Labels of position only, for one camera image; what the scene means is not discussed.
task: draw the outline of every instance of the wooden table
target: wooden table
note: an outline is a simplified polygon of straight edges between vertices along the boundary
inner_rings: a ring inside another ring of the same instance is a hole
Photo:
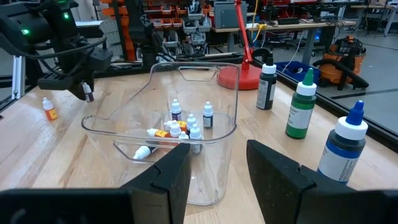
[[[358,9],[358,11],[359,11],[358,20],[356,21],[356,26],[355,26],[355,28],[357,28],[361,24],[362,17],[364,16],[364,12],[366,9],[384,9],[384,5],[370,5],[369,7],[368,6],[351,6],[351,8]],[[384,35],[387,35],[388,32],[390,31],[391,24],[394,22],[394,17],[397,13],[397,8],[394,6],[386,6],[386,9],[387,10],[385,10],[383,12],[383,16],[387,13],[388,10],[391,10],[391,12],[390,12],[390,17],[388,18],[386,28],[384,29]]]
[[[96,80],[95,101],[86,103],[68,91],[38,88],[2,112],[0,120],[0,188],[109,187],[109,170],[81,128],[86,114],[109,115],[140,86],[144,75]],[[256,108],[257,90],[240,91],[238,128],[234,133],[227,192],[209,207],[187,206],[185,223],[264,223],[252,189],[246,163],[246,141],[256,139],[299,163],[316,169],[328,133],[337,118],[315,106],[304,140],[288,138],[285,131],[293,91],[281,83],[270,111]],[[47,121],[42,98],[50,98],[59,114]],[[371,138],[349,186],[398,189],[398,155]]]
[[[355,21],[343,21],[344,26],[354,26],[356,24]],[[311,54],[313,50],[313,45],[315,42],[315,34],[317,28],[320,27],[328,27],[334,26],[334,24],[326,23],[326,22],[302,22],[300,21],[299,24],[289,24],[289,25],[279,25],[279,26],[267,26],[266,31],[283,31],[283,30],[308,30],[307,40],[303,52],[302,63],[309,65],[311,60]],[[233,52],[234,50],[234,32],[237,32],[238,28],[225,28],[225,29],[215,29],[211,28],[212,31],[220,33],[220,32],[228,32],[228,46],[227,51]],[[258,28],[247,28],[248,30],[258,30]]]

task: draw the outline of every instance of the red lamp base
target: red lamp base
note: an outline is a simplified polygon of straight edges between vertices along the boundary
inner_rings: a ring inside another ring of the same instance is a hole
[[[225,88],[234,89],[236,86],[236,77],[233,74],[236,72],[234,67],[222,68],[218,75],[217,83]],[[249,66],[247,70],[241,70],[239,77],[239,90],[257,90],[259,88],[261,69]]]

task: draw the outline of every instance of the green light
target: green light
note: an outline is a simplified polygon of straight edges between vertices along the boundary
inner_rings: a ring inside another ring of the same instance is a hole
[[[22,31],[22,34],[24,34],[24,35],[27,35],[27,34],[29,34],[30,33],[30,31],[29,30],[27,30],[27,29],[23,29],[23,30],[21,30]]]
[[[65,19],[69,19],[69,14],[68,14],[67,12],[64,12],[64,13],[63,13],[63,17],[64,17]]]

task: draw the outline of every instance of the small paint bottle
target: small paint bottle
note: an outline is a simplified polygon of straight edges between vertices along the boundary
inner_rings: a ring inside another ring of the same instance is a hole
[[[45,115],[49,121],[55,120],[58,118],[57,111],[54,108],[54,105],[50,100],[46,97],[43,98],[43,109],[45,111]]]
[[[350,109],[348,116],[338,119],[326,140],[317,172],[347,184],[365,147],[368,124],[363,121],[363,101]]]
[[[262,65],[259,80],[259,90],[257,94],[256,106],[263,110],[269,110],[274,103],[276,86],[276,65],[272,53],[267,58],[267,62]]]
[[[181,134],[180,125],[177,123],[176,120],[172,121],[170,125],[170,135],[172,138],[178,138]]]
[[[92,102],[94,101],[94,96],[93,96],[93,92],[90,88],[89,85],[87,85],[87,83],[83,83],[83,91],[85,92],[86,95],[86,101],[87,102]]]
[[[200,128],[197,124],[194,124],[191,128],[191,133],[189,135],[190,139],[201,140]],[[191,144],[191,149],[194,154],[199,154],[203,145],[202,144]]]
[[[172,103],[172,120],[176,121],[181,121],[182,120],[182,114],[181,114],[181,107],[180,103],[177,101],[177,99],[173,100]]]
[[[317,85],[313,82],[313,69],[308,69],[304,80],[297,85],[290,106],[285,133],[294,139],[303,139],[307,135],[311,115],[317,97]]]
[[[163,123],[165,128],[170,129],[173,121],[168,121]],[[177,124],[180,125],[181,131],[187,131],[187,122],[185,121],[177,121]]]
[[[210,102],[206,102],[203,110],[203,127],[213,127],[213,107],[211,106]]]
[[[187,119],[187,135],[190,135],[191,128],[196,123],[197,123],[197,119],[193,116],[193,114],[189,114],[188,119]]]
[[[132,157],[133,159],[145,159],[147,156],[154,153],[158,147],[153,146],[140,146],[140,148],[136,151],[136,154]]]
[[[159,130],[156,128],[150,128],[147,130],[147,133],[150,137],[160,137],[160,138],[171,138],[171,134],[167,131]]]
[[[185,133],[185,131],[182,131],[178,138],[179,139],[189,139],[189,136]]]

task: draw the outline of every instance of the blue bin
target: blue bin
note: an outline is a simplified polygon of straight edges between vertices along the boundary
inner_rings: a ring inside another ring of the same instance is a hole
[[[283,71],[285,66],[288,64],[288,62],[276,62],[276,69],[280,72]],[[300,73],[297,73],[297,70],[299,68],[303,68],[303,71]],[[285,74],[288,75],[289,77],[292,77],[293,79],[297,80],[298,82],[301,82],[304,80],[304,76],[307,73],[309,68],[313,68],[309,65],[305,65],[301,62],[293,61],[289,64],[289,66],[285,69]],[[321,71],[317,68],[313,68],[313,82],[315,84],[318,84],[318,80],[320,77]]]

